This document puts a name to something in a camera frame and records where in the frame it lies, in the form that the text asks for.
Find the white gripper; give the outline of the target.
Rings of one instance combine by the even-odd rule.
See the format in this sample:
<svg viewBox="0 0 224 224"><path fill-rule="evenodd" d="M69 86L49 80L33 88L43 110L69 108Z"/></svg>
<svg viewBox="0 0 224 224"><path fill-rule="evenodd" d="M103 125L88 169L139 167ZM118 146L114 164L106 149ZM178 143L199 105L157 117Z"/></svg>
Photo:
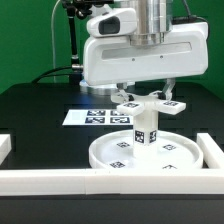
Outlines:
<svg viewBox="0 0 224 224"><path fill-rule="evenodd" d="M176 77L208 68L206 22L174 25L158 45L131 46L128 36L90 37L84 47L84 79L89 85L117 84L120 103L133 101L126 82L166 79L162 94L172 99Z"/></svg>

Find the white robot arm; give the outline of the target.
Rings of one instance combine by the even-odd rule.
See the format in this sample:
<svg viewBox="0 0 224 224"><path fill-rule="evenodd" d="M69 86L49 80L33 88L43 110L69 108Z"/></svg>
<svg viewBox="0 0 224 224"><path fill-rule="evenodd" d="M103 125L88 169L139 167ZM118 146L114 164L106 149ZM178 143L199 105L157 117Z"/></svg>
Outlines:
<svg viewBox="0 0 224 224"><path fill-rule="evenodd" d="M87 22L83 74L91 85L164 79L159 94L172 97L177 77L200 75L208 67L206 22L172 22L173 0L123 0Z"/></svg>

